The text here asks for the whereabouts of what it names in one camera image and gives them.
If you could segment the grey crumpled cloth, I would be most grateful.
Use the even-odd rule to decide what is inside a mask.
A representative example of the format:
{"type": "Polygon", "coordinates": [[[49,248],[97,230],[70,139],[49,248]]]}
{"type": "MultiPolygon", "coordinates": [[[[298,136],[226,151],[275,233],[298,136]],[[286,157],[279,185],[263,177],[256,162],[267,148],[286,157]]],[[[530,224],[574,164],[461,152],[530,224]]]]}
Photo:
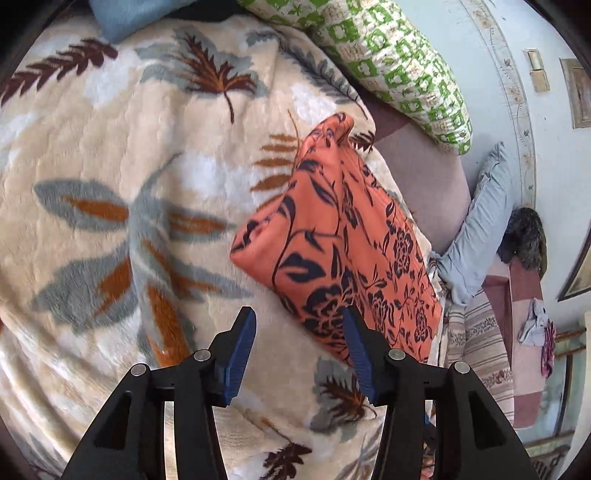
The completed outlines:
{"type": "Polygon", "coordinates": [[[543,347],[546,342],[546,331],[550,324],[550,318],[544,302],[539,299],[530,301],[526,322],[522,326],[518,341],[522,345],[543,347]]]}

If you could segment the light blue pillow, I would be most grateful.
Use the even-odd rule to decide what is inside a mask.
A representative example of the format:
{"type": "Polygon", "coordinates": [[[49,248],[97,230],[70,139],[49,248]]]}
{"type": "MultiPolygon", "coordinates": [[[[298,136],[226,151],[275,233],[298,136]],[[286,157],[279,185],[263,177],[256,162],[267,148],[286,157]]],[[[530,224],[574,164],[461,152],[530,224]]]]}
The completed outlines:
{"type": "Polygon", "coordinates": [[[457,236],[435,257],[439,276],[457,305],[465,306],[477,295],[494,262],[514,208],[514,183],[511,159],[499,142],[483,162],[457,236]]]}

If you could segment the mauve bed headboard cushion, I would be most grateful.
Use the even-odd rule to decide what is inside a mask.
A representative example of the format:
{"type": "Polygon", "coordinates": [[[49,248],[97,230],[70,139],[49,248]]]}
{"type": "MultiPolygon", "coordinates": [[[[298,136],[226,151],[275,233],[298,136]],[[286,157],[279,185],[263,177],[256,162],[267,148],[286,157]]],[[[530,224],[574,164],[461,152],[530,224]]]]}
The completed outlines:
{"type": "Polygon", "coordinates": [[[422,233],[439,254],[460,231],[471,195],[460,157],[442,151],[410,118],[363,91],[372,114],[377,150],[422,233]]]}

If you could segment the green white patterned pillow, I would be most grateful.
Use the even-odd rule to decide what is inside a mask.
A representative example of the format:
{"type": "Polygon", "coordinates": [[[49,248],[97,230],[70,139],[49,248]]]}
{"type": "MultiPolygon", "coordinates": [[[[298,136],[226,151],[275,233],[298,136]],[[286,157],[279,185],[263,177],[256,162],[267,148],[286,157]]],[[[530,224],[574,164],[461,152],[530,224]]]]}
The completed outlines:
{"type": "Polygon", "coordinates": [[[297,28],[363,88],[406,115],[442,149],[464,155],[473,127],[448,62],[394,1],[264,0],[240,6],[297,28]]]}

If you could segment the pink maroon quilt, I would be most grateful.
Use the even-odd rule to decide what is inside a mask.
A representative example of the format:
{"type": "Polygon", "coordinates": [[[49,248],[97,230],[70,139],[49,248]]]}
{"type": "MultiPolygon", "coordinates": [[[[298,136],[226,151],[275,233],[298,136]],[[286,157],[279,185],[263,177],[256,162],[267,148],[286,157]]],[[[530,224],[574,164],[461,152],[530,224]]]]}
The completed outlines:
{"type": "Polygon", "coordinates": [[[483,284],[508,354],[514,382],[514,420],[517,429],[532,426],[538,416],[546,379],[541,373],[542,348],[523,345],[518,336],[533,299],[543,300],[537,270],[526,270],[518,258],[510,264],[495,256],[483,284]]]}

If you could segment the striped floral pillow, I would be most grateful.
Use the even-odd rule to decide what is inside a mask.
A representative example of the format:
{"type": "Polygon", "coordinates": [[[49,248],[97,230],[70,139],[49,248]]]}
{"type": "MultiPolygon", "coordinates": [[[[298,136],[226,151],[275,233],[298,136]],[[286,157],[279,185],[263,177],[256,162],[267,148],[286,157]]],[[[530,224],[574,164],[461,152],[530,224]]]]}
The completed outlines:
{"type": "Polygon", "coordinates": [[[466,307],[447,301],[445,366],[464,361],[475,371],[510,424],[515,420],[514,379],[493,307],[483,289],[466,307]]]}

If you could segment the framed wall picture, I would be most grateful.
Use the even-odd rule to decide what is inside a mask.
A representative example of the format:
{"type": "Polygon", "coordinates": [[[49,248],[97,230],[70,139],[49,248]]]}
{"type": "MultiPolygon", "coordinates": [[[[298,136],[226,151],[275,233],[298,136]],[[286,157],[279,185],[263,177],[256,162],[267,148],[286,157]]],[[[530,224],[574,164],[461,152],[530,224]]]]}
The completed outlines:
{"type": "Polygon", "coordinates": [[[560,59],[568,92],[572,126],[589,128],[591,124],[590,77],[577,59],[560,59]]]}

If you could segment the dark fuzzy cushion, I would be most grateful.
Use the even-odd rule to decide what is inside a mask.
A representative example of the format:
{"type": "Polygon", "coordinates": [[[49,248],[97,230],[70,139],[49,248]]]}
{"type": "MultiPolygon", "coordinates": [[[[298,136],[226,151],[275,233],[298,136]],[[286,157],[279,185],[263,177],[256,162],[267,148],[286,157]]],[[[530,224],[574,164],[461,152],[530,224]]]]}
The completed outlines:
{"type": "Polygon", "coordinates": [[[536,270],[543,278],[547,270],[547,242],[538,213],[529,207],[515,209],[509,219],[497,253],[510,264],[518,258],[525,270],[536,270]]]}

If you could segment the magenta cloth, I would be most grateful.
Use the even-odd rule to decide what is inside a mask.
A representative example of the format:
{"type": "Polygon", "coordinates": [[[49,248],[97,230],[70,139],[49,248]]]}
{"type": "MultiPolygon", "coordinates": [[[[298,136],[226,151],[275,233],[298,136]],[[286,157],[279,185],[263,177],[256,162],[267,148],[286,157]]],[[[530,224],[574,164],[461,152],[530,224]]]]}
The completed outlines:
{"type": "Polygon", "coordinates": [[[541,374],[548,379],[554,370],[556,348],[556,328],[554,323],[549,320],[544,329],[544,344],[541,352],[541,374]]]}

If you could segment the orange floral sweater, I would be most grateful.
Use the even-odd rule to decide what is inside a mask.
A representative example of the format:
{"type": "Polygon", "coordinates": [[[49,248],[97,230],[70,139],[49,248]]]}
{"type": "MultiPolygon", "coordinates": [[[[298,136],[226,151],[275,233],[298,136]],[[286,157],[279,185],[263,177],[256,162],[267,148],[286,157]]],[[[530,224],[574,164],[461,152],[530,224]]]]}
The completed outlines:
{"type": "Polygon", "coordinates": [[[250,217],[229,257],[311,337],[349,359],[342,311],[356,306],[394,348],[427,362],[442,306],[415,227],[353,149],[337,113],[308,134],[280,197],[250,217]]]}

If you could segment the blue folded cloth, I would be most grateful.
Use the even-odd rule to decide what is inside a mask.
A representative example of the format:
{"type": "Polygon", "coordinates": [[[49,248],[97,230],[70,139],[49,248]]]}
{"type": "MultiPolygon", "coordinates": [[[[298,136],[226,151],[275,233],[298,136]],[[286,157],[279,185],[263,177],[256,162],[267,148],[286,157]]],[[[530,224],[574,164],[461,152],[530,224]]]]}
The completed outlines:
{"type": "Polygon", "coordinates": [[[190,0],[89,0],[103,37],[120,42],[166,15],[191,4],[190,0]]]}

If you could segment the wall switch plate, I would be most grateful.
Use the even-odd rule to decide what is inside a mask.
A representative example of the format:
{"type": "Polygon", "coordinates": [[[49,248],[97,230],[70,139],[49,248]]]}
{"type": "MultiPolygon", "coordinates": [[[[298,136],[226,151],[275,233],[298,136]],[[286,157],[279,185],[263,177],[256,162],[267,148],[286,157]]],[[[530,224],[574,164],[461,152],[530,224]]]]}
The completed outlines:
{"type": "Polygon", "coordinates": [[[537,49],[528,49],[526,54],[530,62],[530,77],[534,90],[537,93],[549,92],[550,84],[540,52],[537,49]]]}

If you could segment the cream leaf-pattern blanket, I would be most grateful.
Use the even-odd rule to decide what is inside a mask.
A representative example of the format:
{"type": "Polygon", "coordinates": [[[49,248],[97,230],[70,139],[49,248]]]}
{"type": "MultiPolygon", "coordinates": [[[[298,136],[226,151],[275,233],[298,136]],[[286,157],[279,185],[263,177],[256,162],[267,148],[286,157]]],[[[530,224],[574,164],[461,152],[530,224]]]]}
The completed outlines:
{"type": "Polygon", "coordinates": [[[76,15],[35,41],[1,105],[1,417],[39,477],[134,364],[180,363],[249,306],[242,388],[214,413],[229,477],[370,478],[385,410],[229,257],[337,113],[427,267],[372,116],[303,32],[167,19],[110,45],[76,15]]]}

